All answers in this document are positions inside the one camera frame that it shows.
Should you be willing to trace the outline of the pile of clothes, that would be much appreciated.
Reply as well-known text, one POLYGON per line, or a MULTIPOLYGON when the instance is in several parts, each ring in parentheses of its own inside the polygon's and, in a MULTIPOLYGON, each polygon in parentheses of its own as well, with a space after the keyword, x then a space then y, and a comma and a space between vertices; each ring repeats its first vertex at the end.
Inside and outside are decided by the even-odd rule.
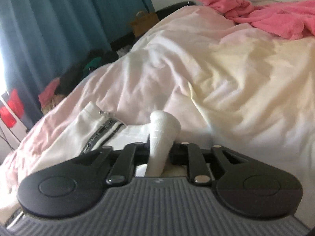
POLYGON ((91 50, 82 61, 70 66, 60 77, 56 77, 38 96, 42 114, 47 114, 68 96, 88 75, 103 65, 120 58, 116 51, 91 50))

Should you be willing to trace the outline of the pink fleece blanket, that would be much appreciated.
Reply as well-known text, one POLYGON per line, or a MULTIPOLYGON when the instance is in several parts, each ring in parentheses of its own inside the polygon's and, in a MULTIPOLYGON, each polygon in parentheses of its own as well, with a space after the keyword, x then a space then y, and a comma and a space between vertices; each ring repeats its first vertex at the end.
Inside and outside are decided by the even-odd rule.
POLYGON ((197 0, 235 23, 249 23, 254 28, 287 40, 314 35, 314 0, 271 3, 255 6, 249 0, 197 0))

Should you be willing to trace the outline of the brown paper bag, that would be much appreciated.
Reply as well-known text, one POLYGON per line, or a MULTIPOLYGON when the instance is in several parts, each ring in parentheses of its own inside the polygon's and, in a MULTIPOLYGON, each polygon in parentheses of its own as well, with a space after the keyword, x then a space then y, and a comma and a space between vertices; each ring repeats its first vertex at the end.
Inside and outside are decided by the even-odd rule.
POLYGON ((159 22, 158 15, 156 13, 147 13, 145 11, 139 11, 134 21, 130 22, 132 32, 135 37, 140 37, 148 32, 159 22))

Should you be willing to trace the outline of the cream white zip jacket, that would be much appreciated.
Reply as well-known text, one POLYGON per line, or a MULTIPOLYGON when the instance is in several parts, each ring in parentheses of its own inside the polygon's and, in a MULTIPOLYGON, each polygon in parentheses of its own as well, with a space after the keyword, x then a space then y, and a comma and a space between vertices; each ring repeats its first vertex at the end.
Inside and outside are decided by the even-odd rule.
POLYGON ((158 177, 180 131, 180 122, 167 112, 154 111, 148 124, 127 126, 93 102, 63 130, 38 124, 1 165, 1 224, 14 219, 20 207, 17 189, 29 174, 99 147, 119 150, 129 143, 149 142, 148 165, 139 166, 136 175, 158 177))

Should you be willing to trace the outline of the teal blue window curtain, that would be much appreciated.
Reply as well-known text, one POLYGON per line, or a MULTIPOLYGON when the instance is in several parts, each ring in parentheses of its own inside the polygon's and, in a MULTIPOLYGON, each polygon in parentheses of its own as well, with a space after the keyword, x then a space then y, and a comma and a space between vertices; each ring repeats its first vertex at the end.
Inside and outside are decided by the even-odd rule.
POLYGON ((1 55, 8 90, 16 89, 33 127, 42 117, 38 95, 93 49, 131 32, 151 0, 1 0, 1 55))

